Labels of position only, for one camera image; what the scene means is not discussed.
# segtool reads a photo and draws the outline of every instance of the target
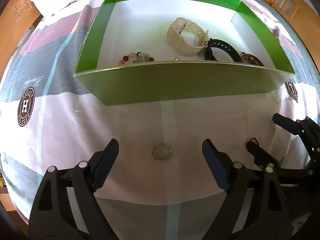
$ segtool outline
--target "bed sheet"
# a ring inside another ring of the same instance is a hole
[[[270,28],[271,21],[281,25],[256,1],[242,1],[266,17]],[[288,33],[282,32],[281,46],[297,73],[298,103],[281,86],[266,94],[105,106],[73,77],[102,2],[78,0],[43,19],[2,80],[2,170],[26,219],[49,166],[74,167],[111,138],[119,141],[119,156],[95,196],[120,239],[201,239],[225,198],[201,153],[206,138],[248,168],[257,168],[245,148],[252,137],[287,168],[303,168],[308,162],[301,140],[272,122],[274,113],[294,120],[308,115],[315,121],[320,113],[314,77],[306,73],[306,62]],[[28,87],[35,90],[35,103],[29,122],[20,127],[17,109]],[[157,142],[171,146],[169,161],[153,160]],[[69,194],[77,225],[85,230],[72,189]],[[235,230],[242,226],[239,220]]]

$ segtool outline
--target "beaded bracelet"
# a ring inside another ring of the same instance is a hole
[[[152,62],[155,59],[150,57],[148,54],[138,52],[138,53],[130,53],[129,55],[123,56],[123,59],[118,62],[119,65],[124,65],[129,59],[132,59],[132,63],[139,62]]]

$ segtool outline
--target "gray stripe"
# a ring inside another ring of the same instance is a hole
[[[7,187],[17,194],[20,200],[23,200],[24,211],[30,213],[38,190],[38,174],[6,153],[2,153],[2,160],[2,165],[6,164],[2,173]]]
[[[164,239],[167,206],[140,205],[102,198],[97,201],[120,239]]]
[[[73,77],[74,67],[87,31],[88,27],[79,26],[69,44],[62,51],[48,95],[58,95],[63,92],[71,92],[76,95],[89,93]],[[0,101],[8,103],[9,101],[20,100],[21,95],[29,86],[35,89],[36,97],[42,96],[54,58],[66,37],[63,36],[49,42],[26,56],[19,55],[9,68],[0,93]]]
[[[296,73],[295,79],[297,83],[303,82],[304,84],[309,84],[315,86],[314,80],[311,76],[309,68],[305,61],[299,60],[297,55],[295,55],[291,50],[283,48],[287,57],[289,58],[291,65]]]
[[[201,239],[217,216],[226,193],[181,203],[179,239]]]

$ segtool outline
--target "white watch strap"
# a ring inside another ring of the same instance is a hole
[[[183,30],[191,32],[198,37],[198,46],[191,46],[187,44],[185,39],[180,35]],[[209,30],[204,32],[204,30],[196,23],[179,17],[170,25],[167,31],[167,42],[171,48],[179,52],[181,55],[193,56],[198,54],[207,46],[207,42],[209,40],[208,33]]]

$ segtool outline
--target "circular logo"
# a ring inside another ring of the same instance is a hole
[[[298,92],[292,80],[289,79],[284,85],[288,92],[288,95],[298,103]]]
[[[18,124],[21,127],[25,126],[30,120],[34,103],[35,90],[33,87],[29,87],[23,93],[18,106]]]

